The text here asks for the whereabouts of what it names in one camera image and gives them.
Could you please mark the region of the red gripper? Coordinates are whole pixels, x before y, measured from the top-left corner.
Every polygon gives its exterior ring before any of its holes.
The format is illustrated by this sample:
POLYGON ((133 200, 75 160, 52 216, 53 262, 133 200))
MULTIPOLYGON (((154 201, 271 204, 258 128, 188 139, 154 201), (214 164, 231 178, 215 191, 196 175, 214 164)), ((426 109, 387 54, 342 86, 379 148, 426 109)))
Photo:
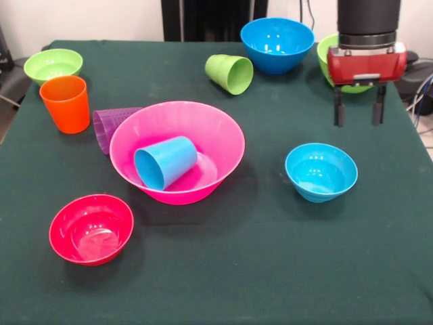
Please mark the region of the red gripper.
MULTIPOLYGON (((334 124, 344 126, 345 106, 342 86, 375 85, 397 81, 407 65, 407 49, 401 42, 379 49, 345 49, 331 46, 327 51, 327 66, 334 83, 334 124)), ((372 124, 384 119, 385 85, 378 85, 373 105, 372 124)))

